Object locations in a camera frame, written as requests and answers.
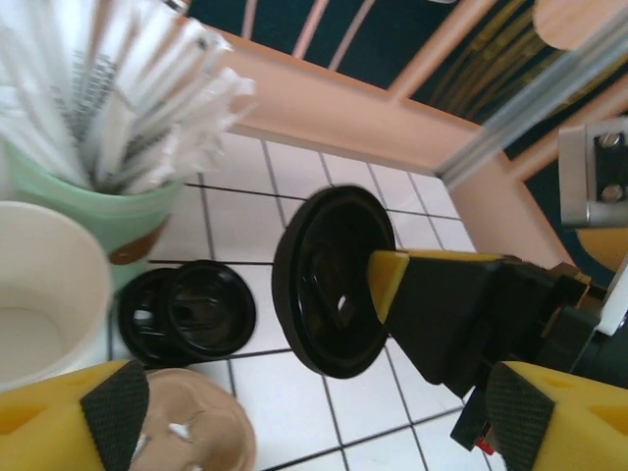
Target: screw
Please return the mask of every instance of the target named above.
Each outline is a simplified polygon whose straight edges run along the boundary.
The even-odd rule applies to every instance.
[[[605,203],[615,203],[624,195],[624,190],[618,184],[610,184],[602,190],[602,201]]]
[[[621,140],[621,134],[619,132],[607,132],[598,137],[598,144],[603,149],[610,149],[617,145]]]

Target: black cup lid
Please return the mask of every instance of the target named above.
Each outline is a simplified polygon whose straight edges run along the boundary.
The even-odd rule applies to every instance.
[[[310,369],[359,375],[387,338],[367,282],[375,250],[393,250],[393,226],[380,202],[357,186],[308,199],[284,233],[273,264],[273,300],[288,343]]]
[[[146,272],[130,282],[120,295],[120,334],[131,353],[148,367],[176,368],[197,361],[168,339],[159,315],[158,294],[175,272],[174,268]]]
[[[253,295],[222,263],[184,264],[166,282],[159,304],[171,341],[204,361],[235,353],[255,329]]]

